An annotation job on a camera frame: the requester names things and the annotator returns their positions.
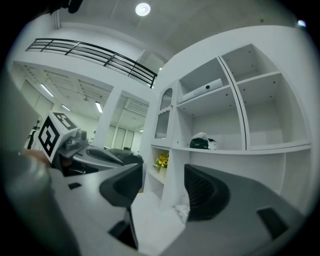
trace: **floor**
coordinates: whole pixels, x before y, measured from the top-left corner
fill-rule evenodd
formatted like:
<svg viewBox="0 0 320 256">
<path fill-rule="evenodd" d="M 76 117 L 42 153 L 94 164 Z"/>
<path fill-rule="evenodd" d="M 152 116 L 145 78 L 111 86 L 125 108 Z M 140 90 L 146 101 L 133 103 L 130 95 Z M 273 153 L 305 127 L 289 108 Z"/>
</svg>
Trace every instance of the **floor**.
<svg viewBox="0 0 320 256">
<path fill-rule="evenodd" d="M 140 253 L 160 255 L 185 229 L 172 208 L 160 211 L 160 200 L 152 192 L 138 193 L 132 216 Z"/>
</svg>

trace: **flower pot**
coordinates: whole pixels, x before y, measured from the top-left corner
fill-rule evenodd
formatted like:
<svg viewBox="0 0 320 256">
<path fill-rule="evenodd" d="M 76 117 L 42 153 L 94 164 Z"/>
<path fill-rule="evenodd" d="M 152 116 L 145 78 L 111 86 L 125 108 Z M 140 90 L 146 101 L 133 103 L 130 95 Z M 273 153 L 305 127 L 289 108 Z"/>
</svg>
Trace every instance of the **flower pot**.
<svg viewBox="0 0 320 256">
<path fill-rule="evenodd" d="M 159 173 L 161 176 L 166 177 L 167 168 L 161 167 Z"/>
</svg>

